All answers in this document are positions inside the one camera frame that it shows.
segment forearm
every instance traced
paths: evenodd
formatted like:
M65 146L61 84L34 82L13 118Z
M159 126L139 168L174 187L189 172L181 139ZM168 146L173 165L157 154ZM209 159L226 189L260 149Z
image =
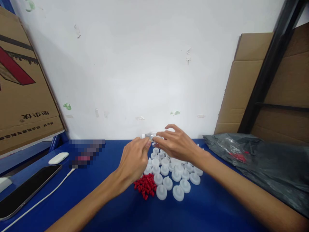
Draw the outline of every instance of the forearm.
M309 222L280 200L233 171L206 151L195 165L218 181L271 231L308 231Z
M107 202L116 197L115 191L113 191L116 188L115 185L117 185L114 182L115 180L115 172L113 172L81 202L49 227L46 232L81 231Z

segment left hand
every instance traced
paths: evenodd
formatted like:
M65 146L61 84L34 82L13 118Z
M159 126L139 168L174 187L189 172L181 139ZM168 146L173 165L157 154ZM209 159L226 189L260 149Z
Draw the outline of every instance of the left hand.
M117 181L120 181L118 194L125 191L143 174L148 164L148 150L151 145L149 138L136 137L129 142L122 152L118 168L114 171Z

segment right hand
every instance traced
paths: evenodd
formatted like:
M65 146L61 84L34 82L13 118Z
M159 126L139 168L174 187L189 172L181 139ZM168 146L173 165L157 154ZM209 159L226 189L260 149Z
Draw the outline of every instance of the right hand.
M153 137L155 147L163 149L170 157L196 163L203 150L193 142L190 137L174 124L165 127L166 131L158 132L157 135L163 137Z

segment white wall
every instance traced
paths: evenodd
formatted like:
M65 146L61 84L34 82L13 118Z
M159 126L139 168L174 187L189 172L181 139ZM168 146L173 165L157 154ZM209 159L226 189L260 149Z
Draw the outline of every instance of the white wall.
M239 36L273 31L284 2L33 0L27 12L11 1L73 116L72 139L132 139L169 123L192 138L212 134Z

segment red plastic pile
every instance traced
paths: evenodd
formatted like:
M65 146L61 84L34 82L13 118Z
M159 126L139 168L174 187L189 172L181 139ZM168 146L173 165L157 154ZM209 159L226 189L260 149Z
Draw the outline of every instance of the red plastic pile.
M154 175L148 174L143 175L143 177L134 182L134 190L138 189L138 192L142 193L145 200L148 199L148 195L152 197L155 196L155 191L157 190L157 185L154 181Z

